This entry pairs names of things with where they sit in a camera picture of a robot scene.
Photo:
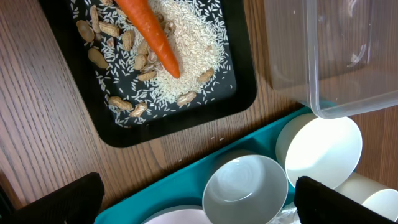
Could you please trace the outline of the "teal plastic tray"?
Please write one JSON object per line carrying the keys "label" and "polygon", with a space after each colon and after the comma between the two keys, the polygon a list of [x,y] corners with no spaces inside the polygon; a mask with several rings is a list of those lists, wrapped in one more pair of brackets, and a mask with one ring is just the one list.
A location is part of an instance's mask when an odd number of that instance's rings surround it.
{"label": "teal plastic tray", "polygon": [[[151,215],[170,207],[198,205],[203,208],[203,191],[217,158],[226,152],[247,150],[278,162],[275,145],[282,128],[292,119],[307,113],[311,113],[310,110],[302,108],[169,175],[103,211],[96,217],[96,223],[142,223]],[[295,187],[288,183],[284,206],[294,199]]]}

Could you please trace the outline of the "black food waste tray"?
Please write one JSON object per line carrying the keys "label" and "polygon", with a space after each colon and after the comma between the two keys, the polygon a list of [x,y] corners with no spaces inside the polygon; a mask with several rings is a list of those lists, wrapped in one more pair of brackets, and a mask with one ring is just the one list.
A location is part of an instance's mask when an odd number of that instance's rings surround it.
{"label": "black food waste tray", "polygon": [[218,1],[220,22],[226,25],[226,62],[215,79],[190,106],[155,106],[143,121],[118,118],[106,105],[110,94],[131,97],[132,87],[148,94],[146,85],[135,82],[137,72],[122,72],[114,66],[120,81],[100,69],[88,58],[76,22],[88,17],[88,1],[39,0],[51,30],[82,95],[100,138],[113,147],[130,147],[177,131],[239,113],[250,107],[257,95],[256,76],[242,0]]}

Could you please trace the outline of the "white paper bowl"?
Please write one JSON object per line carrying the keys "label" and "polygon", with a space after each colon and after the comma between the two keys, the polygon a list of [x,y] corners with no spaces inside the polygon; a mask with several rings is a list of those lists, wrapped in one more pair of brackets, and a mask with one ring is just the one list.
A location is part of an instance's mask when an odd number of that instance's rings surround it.
{"label": "white paper bowl", "polygon": [[349,117],[323,119],[307,113],[282,128],[275,154],[293,187],[307,176],[335,189],[355,170],[362,149],[361,131]]}

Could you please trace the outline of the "crumpled white tissue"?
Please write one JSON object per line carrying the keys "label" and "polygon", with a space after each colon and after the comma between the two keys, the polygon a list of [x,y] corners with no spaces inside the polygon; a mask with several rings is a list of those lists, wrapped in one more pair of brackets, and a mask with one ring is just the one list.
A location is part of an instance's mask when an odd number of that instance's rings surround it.
{"label": "crumpled white tissue", "polygon": [[297,207],[293,202],[286,205],[270,224],[301,224]]}

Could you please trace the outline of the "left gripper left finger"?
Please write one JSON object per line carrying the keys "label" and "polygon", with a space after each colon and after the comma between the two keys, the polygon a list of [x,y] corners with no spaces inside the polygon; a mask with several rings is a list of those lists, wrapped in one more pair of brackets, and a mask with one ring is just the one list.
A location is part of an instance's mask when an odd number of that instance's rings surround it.
{"label": "left gripper left finger", "polygon": [[16,209],[1,185],[1,223],[93,223],[103,201],[104,184],[91,172]]}

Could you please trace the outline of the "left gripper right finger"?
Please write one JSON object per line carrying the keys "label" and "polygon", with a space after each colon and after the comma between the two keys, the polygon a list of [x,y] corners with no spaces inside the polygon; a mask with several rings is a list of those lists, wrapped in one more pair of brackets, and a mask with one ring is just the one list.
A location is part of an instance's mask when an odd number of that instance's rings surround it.
{"label": "left gripper right finger", "polygon": [[307,176],[296,182],[294,205],[301,224],[392,224],[390,219]]}

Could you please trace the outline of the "pink round plate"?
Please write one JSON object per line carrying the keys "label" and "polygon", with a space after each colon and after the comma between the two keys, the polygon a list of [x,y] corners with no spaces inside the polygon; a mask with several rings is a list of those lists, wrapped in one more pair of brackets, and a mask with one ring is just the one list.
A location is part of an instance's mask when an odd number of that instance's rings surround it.
{"label": "pink round plate", "polygon": [[211,222],[201,206],[179,205],[151,215],[142,224],[211,224]]}

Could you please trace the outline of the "clear plastic bin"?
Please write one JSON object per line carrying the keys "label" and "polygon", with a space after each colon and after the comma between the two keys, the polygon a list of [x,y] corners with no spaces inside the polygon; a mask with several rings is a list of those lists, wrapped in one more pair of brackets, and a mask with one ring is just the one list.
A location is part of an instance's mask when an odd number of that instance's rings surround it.
{"label": "clear plastic bin", "polygon": [[324,119],[397,104],[397,0],[264,7],[274,90]]}

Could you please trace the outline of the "white paper cup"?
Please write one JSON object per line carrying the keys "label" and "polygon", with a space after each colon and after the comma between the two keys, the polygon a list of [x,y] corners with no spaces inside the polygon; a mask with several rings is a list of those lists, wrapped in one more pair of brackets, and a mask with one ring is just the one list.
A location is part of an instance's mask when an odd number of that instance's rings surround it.
{"label": "white paper cup", "polygon": [[353,172],[335,191],[358,204],[397,221],[397,190]]}

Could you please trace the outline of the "grey melamine bowl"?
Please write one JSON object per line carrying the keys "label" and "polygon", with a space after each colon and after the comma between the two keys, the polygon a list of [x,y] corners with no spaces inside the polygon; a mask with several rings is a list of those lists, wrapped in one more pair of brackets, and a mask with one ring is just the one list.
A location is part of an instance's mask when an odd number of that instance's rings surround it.
{"label": "grey melamine bowl", "polygon": [[289,183],[284,169],[270,157],[247,150],[223,153],[202,196],[212,223],[271,222],[281,211]]}

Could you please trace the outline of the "orange carrot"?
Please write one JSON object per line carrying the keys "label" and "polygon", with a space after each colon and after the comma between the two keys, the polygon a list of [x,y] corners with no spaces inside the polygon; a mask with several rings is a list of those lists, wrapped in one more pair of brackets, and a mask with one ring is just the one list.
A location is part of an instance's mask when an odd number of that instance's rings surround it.
{"label": "orange carrot", "polygon": [[148,0],[116,0],[116,3],[145,38],[166,71],[174,78],[180,78],[178,60]]}

